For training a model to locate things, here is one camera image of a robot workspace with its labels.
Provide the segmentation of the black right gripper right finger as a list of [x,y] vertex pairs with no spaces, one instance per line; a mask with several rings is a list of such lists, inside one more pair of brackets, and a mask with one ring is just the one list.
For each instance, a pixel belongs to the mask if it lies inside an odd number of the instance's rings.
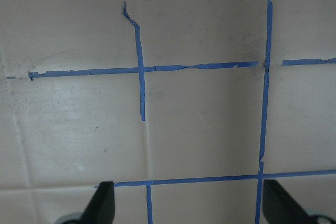
[[268,223],[314,223],[276,180],[265,179],[262,188],[262,211]]

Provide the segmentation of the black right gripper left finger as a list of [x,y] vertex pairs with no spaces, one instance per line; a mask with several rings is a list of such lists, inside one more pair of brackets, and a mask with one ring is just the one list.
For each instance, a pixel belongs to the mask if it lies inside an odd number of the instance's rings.
[[81,223],[111,224],[114,217],[114,184],[101,182],[81,216]]

